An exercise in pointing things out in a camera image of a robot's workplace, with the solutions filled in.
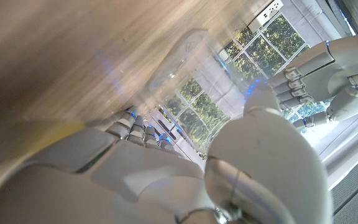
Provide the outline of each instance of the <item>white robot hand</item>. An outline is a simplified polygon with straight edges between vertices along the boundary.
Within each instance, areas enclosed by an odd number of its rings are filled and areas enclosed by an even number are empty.
[[[329,223],[331,199],[317,154],[280,113],[267,85],[255,87],[244,117],[213,140],[208,195],[229,217],[260,223]]]
[[[298,129],[358,114],[358,35],[312,47],[268,82],[283,110],[333,98],[326,112],[296,121]]]

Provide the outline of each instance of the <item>tree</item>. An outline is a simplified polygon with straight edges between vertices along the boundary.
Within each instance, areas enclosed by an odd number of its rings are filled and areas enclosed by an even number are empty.
[[[227,119],[227,116],[216,106],[206,93],[197,97],[192,104],[192,107],[200,115],[209,130],[212,130],[219,123]]]
[[[295,121],[298,121],[301,119],[297,114],[292,115],[291,118],[288,119],[289,122],[294,123]]]
[[[283,15],[264,30],[264,35],[286,58],[292,57],[305,43]]]
[[[324,103],[325,105],[329,106],[329,105],[331,104],[331,102],[333,101],[333,99],[334,99],[334,98],[332,97],[332,98],[330,98],[330,99],[324,100],[323,103]]]
[[[185,104],[181,101],[181,99],[175,95],[168,103],[166,103],[165,107],[172,115],[178,116],[179,112],[185,108]]]
[[[261,75],[259,69],[249,60],[245,54],[241,54],[240,57],[234,62],[234,64],[239,69],[247,83]]]
[[[201,91],[201,86],[192,78],[180,89],[180,94],[187,100],[187,102],[190,102],[191,99],[193,99]]]
[[[169,118],[169,116],[165,113],[165,111],[164,111],[162,108],[158,109],[158,111],[164,116],[164,118],[165,118],[170,124],[173,124],[171,118]]]
[[[283,110],[282,113],[285,119],[289,119],[290,116],[293,114],[293,109],[290,108],[290,109]]]
[[[326,111],[326,108],[321,103],[305,103],[302,107],[298,110],[298,114],[305,118],[307,116],[311,116],[316,113],[320,113]]]
[[[239,54],[241,51],[241,48],[233,41],[230,41],[230,43],[227,44],[224,49],[228,52],[231,58],[236,57],[237,54]]]
[[[196,147],[203,147],[205,140],[208,138],[209,131],[193,110],[190,108],[186,109],[179,116],[178,124],[187,133]]]
[[[254,59],[254,62],[265,72],[268,76],[273,76],[278,72],[285,60],[277,53],[277,51],[270,46],[262,36],[256,40],[246,49],[246,52]]]
[[[257,32],[252,33],[251,30],[246,27],[239,34],[235,36],[235,39],[240,43],[243,47],[245,47],[251,40],[256,36]]]

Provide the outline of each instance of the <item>clear plastic cup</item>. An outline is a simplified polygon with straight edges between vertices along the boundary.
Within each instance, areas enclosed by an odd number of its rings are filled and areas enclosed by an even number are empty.
[[[162,113],[199,152],[242,116],[249,86],[227,52],[203,30],[181,38],[153,74],[149,90]]]

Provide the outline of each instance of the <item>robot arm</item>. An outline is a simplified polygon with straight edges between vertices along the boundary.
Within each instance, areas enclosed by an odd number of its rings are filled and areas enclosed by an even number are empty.
[[[331,121],[342,121],[358,114],[358,86],[345,87],[334,97],[327,111],[305,117],[293,124],[297,129],[311,128]]]
[[[282,110],[334,98],[327,112],[296,121],[298,129],[358,114],[358,35],[312,47],[268,82]]]
[[[329,223],[325,169],[270,87],[219,132],[205,174],[142,121],[131,108],[31,157],[0,188],[0,223],[218,224],[215,206],[233,224]]]

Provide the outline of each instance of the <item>power outlet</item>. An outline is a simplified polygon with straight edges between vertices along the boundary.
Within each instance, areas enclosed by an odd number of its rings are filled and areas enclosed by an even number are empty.
[[[266,9],[264,9],[249,25],[248,28],[251,32],[257,31],[263,26],[269,19],[271,19],[282,7],[281,0],[274,0],[270,3]]]

